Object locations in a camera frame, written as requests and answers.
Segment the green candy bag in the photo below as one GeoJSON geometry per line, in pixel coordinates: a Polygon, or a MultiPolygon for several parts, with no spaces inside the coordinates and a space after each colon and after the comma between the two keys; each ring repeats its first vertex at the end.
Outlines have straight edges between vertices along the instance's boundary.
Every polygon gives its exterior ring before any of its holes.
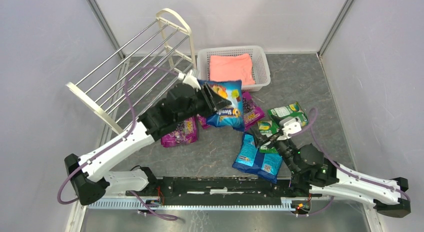
{"type": "MultiPolygon", "coordinates": [[[[280,129],[276,123],[271,120],[261,120],[257,123],[258,129],[262,135],[269,137],[275,133],[279,133],[280,129]]],[[[268,150],[265,146],[259,148],[260,153],[276,154],[274,150],[268,150]]]]}
{"type": "Polygon", "coordinates": [[[309,124],[309,119],[298,102],[282,107],[268,109],[267,113],[271,120],[276,124],[288,117],[296,118],[302,127],[309,124]]]}

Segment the blue candy bag with fruits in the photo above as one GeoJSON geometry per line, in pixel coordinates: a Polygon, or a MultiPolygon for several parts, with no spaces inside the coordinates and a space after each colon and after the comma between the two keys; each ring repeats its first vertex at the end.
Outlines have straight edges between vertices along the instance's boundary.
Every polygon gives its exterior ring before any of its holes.
{"type": "Polygon", "coordinates": [[[230,101],[231,105],[219,110],[217,114],[206,118],[207,123],[214,127],[231,126],[234,130],[244,131],[245,124],[243,120],[243,101],[242,101],[242,82],[241,80],[236,81],[206,81],[200,80],[200,85],[203,83],[230,83],[230,101]]]}

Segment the blue candy bag back side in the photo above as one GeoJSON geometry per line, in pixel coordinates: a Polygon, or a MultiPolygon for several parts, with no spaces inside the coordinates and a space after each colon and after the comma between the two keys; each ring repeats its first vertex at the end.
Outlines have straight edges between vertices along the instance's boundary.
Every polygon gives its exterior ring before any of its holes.
{"type": "Polygon", "coordinates": [[[277,175],[282,164],[282,157],[275,153],[261,153],[255,146],[254,137],[244,133],[240,152],[236,156],[232,168],[240,172],[257,175],[276,184],[277,175]]]}

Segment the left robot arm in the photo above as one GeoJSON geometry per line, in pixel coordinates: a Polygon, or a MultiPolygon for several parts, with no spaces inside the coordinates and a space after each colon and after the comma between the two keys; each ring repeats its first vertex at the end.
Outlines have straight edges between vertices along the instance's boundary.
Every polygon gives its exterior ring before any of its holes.
{"type": "Polygon", "coordinates": [[[58,202],[70,204],[78,201],[81,205],[89,205],[115,185],[119,192],[143,190],[149,183],[144,171],[124,182],[107,181],[106,176],[115,165],[175,131],[184,120],[195,115],[210,117],[230,104],[231,101],[208,84],[198,88],[184,83],[175,85],[154,106],[139,117],[133,117],[128,129],[102,147],[83,156],[69,154],[64,159],[68,176],[57,193],[58,202]]]}

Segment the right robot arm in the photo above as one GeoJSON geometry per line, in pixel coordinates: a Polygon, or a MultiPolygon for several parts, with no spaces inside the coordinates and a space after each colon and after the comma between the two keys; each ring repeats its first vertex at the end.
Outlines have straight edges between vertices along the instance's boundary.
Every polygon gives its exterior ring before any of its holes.
{"type": "Polygon", "coordinates": [[[290,190],[294,196],[321,194],[339,196],[371,206],[377,213],[403,218],[411,213],[411,199],[406,194],[406,178],[377,178],[330,159],[317,145],[300,148],[279,131],[270,137],[250,129],[256,147],[274,148],[291,172],[290,190]]]}

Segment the purple candy bag middle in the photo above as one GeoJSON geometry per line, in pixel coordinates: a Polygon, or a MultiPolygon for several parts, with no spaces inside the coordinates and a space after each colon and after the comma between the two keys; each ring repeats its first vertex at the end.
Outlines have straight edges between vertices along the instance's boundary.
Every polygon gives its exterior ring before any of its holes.
{"type": "Polygon", "coordinates": [[[197,120],[200,123],[202,129],[208,129],[210,125],[207,123],[207,119],[199,114],[197,114],[197,120]]]}

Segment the purple candy bag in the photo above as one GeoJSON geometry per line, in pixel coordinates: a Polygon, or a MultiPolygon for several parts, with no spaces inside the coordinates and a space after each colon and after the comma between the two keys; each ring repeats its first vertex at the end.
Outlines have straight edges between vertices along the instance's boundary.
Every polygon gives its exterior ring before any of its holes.
{"type": "Polygon", "coordinates": [[[198,140],[198,128],[194,117],[188,118],[177,125],[175,131],[161,138],[160,143],[165,148],[192,144],[198,140]]]}
{"type": "Polygon", "coordinates": [[[208,129],[210,125],[207,123],[207,119],[199,114],[197,114],[197,120],[200,123],[202,129],[208,129]]]}
{"type": "Polygon", "coordinates": [[[265,117],[265,113],[252,99],[249,92],[242,92],[242,107],[244,130],[248,131],[253,125],[265,117]]]}

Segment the purple candy bag right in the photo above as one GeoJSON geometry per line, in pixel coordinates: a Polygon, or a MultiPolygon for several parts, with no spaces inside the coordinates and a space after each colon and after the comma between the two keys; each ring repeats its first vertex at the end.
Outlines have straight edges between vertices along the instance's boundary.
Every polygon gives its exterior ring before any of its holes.
{"type": "Polygon", "coordinates": [[[252,99],[249,92],[242,92],[242,107],[244,130],[248,131],[253,125],[265,117],[265,113],[252,99]]]}

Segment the purple candy bag left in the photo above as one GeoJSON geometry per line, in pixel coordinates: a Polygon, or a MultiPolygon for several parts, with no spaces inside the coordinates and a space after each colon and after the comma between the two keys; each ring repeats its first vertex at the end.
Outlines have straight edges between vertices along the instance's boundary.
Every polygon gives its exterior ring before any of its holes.
{"type": "Polygon", "coordinates": [[[177,125],[175,131],[161,138],[160,143],[165,148],[192,144],[198,140],[198,128],[194,117],[188,118],[177,125]]]}

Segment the cream metal shelf rack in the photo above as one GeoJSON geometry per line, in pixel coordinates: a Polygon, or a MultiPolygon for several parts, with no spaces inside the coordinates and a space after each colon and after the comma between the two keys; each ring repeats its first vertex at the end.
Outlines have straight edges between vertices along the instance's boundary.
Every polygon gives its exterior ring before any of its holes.
{"type": "Polygon", "coordinates": [[[120,134],[121,120],[129,114],[123,108],[124,83],[129,95],[140,93],[135,104],[158,91],[160,98],[186,74],[197,75],[194,37],[189,24],[176,11],[165,8],[133,38],[67,88],[82,101],[106,128],[120,134]]]}

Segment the pink folded cloth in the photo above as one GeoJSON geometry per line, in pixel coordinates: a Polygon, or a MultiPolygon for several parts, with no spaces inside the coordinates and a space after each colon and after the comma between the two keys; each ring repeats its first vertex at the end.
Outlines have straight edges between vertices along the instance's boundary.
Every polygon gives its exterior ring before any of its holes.
{"type": "Polygon", "coordinates": [[[210,56],[209,79],[217,82],[241,80],[242,85],[254,85],[253,63],[249,54],[210,56]]]}

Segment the white plastic basket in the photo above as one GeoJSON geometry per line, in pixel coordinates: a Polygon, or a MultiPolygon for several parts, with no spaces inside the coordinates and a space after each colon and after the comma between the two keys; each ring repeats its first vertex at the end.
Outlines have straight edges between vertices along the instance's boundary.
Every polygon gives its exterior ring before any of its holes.
{"type": "Polygon", "coordinates": [[[248,54],[252,60],[253,85],[243,85],[242,89],[257,92],[271,82],[270,69],[264,50],[260,46],[233,46],[202,49],[196,58],[197,78],[208,80],[210,78],[210,56],[235,57],[248,54]]]}

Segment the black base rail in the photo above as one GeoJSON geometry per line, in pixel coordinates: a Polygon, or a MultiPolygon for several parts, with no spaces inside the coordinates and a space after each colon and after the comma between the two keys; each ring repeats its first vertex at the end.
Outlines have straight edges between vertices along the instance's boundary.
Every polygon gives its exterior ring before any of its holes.
{"type": "Polygon", "coordinates": [[[290,180],[271,183],[259,177],[162,177],[137,191],[139,197],[161,199],[163,205],[278,205],[282,198],[308,197],[289,187],[290,180]]]}

